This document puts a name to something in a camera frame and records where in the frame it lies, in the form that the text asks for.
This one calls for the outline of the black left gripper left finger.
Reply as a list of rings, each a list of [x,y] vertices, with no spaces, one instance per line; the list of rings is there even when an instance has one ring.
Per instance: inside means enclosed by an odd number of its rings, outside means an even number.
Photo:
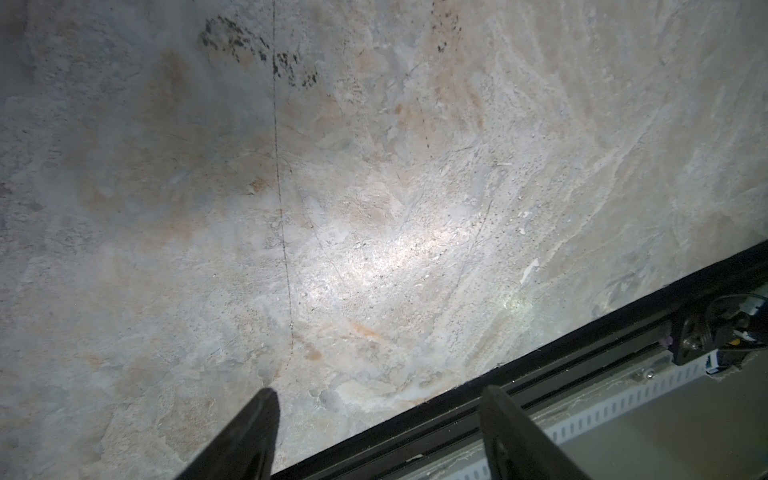
[[[277,392],[259,390],[177,479],[269,479],[279,421]]]

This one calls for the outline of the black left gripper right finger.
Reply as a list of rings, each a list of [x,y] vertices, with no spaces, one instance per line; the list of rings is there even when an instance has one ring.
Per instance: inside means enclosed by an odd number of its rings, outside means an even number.
[[[502,388],[483,390],[478,414],[493,479],[588,479]]]

